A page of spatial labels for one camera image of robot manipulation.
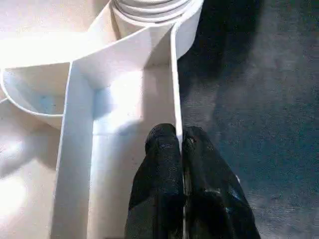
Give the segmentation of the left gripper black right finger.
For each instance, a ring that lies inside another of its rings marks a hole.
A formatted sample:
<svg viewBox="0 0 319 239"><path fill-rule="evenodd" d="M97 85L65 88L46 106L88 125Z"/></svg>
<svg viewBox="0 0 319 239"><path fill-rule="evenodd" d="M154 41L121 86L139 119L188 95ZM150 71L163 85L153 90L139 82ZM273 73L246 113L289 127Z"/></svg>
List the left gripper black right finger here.
<svg viewBox="0 0 319 239"><path fill-rule="evenodd" d="M190 126L184 130L182 159L190 184L186 220L189 238L260 238L237 176L203 129Z"/></svg>

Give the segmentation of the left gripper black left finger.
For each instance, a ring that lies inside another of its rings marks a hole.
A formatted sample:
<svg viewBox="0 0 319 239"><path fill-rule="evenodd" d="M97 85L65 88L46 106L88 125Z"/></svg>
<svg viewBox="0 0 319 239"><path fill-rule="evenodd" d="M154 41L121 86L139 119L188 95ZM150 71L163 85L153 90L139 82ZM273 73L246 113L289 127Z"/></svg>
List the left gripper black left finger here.
<svg viewBox="0 0 319 239"><path fill-rule="evenodd" d="M183 168L175 127L156 125L145 142L125 226L127 239L180 239L183 234Z"/></svg>

